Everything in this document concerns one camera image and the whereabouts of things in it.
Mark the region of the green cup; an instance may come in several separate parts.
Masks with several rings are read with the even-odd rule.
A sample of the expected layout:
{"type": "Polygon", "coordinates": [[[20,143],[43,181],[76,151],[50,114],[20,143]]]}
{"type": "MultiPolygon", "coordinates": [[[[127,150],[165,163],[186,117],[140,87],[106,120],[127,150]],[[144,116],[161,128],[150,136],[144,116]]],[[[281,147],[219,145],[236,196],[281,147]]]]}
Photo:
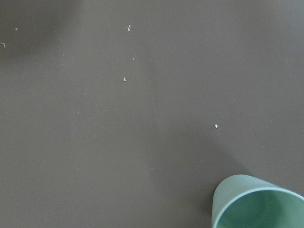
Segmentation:
{"type": "Polygon", "coordinates": [[[303,196],[267,181],[233,175],[215,189],[214,228],[302,228],[303,196]]]}

